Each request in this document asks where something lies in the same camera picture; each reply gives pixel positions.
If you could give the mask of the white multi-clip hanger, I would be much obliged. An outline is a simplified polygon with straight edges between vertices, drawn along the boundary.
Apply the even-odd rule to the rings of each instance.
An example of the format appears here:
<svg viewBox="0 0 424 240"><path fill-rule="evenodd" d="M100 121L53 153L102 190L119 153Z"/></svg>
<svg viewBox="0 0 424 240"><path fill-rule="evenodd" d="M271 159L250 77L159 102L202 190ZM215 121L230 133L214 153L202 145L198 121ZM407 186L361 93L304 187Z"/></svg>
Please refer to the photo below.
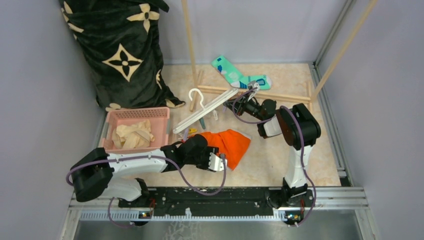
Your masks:
<svg viewBox="0 0 424 240"><path fill-rule="evenodd" d="M194 124L196 121L200 120L201 118L205 117L207 114L214 111L218 106L222 105L224 102L235 96L239 90L237 88L231 88L226 91L224 91L222 94L220 94L218 97L213 99L211 102L207 103L206 105L203 104L204 102L204 96L202 92L198 88L192 88L188 92L189 99L193 100L193 92L197 92L200 96L200 107L201 109L195 111L190 116L186 117L182 121L180 121L177 125L174 126L172 129L173 134L178 134L188 127L190 127L192 124Z"/></svg>

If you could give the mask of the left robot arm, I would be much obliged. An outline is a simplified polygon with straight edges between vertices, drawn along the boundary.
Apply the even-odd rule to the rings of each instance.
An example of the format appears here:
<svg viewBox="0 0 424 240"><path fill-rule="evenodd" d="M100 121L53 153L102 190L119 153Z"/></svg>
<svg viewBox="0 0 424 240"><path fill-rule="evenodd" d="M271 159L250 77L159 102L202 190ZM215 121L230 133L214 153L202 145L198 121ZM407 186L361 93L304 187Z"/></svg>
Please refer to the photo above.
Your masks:
<svg viewBox="0 0 424 240"><path fill-rule="evenodd" d="M147 184L141 178L129 176L178 171L187 182L182 173L186 165L226 173L227 164L226 155L218 147L210 146L204 136L196 134L149 152L107 153L103 147L97 147L71 167L65 180L73 187L78 202L108 197L144 207L150 200Z"/></svg>

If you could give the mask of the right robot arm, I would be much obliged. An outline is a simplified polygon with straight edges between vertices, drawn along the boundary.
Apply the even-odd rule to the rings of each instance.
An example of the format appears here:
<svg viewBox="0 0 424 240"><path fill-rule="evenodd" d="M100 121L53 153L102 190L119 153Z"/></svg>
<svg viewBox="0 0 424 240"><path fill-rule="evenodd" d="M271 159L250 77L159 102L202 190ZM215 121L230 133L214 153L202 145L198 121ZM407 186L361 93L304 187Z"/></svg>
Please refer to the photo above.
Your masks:
<svg viewBox="0 0 424 240"><path fill-rule="evenodd" d="M295 206L301 201L313 200L312 191L308 189L312 184L307 172L308 162L322 131L308 108L303 103L295 104L292 108L277 108L274 100L266 99L258 103L255 98L247 97L233 98L223 105L237 116L247 113L258 119L258 133L262 138L283 135L289 146L287 173L283 177L280 192L269 195L270 205Z"/></svg>

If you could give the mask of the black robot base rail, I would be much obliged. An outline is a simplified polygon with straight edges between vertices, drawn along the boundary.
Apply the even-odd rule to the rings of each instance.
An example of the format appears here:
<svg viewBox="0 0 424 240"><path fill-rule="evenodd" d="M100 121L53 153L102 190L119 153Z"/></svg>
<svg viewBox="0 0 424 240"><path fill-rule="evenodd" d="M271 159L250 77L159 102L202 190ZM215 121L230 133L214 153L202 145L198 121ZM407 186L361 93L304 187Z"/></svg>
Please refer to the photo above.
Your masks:
<svg viewBox="0 0 424 240"><path fill-rule="evenodd" d="M156 187L133 201L118 200L120 208L147 208L155 217L270 217L279 208L298 211L309 208L315 193L309 188L303 195L289 197L281 187L225 187L212 196L188 187Z"/></svg>

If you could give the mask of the orange underwear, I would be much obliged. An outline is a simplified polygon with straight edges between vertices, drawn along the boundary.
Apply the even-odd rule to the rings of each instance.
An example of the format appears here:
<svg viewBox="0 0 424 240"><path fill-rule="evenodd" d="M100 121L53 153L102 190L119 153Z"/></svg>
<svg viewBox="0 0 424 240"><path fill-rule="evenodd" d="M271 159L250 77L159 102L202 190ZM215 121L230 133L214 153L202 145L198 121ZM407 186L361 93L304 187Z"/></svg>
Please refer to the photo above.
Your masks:
<svg viewBox="0 0 424 240"><path fill-rule="evenodd" d="M227 166L231 170L235 170L244 155L246 154L250 144L251 137L233 129L221 132L201 132L208 146L219 148L220 154L225 154Z"/></svg>

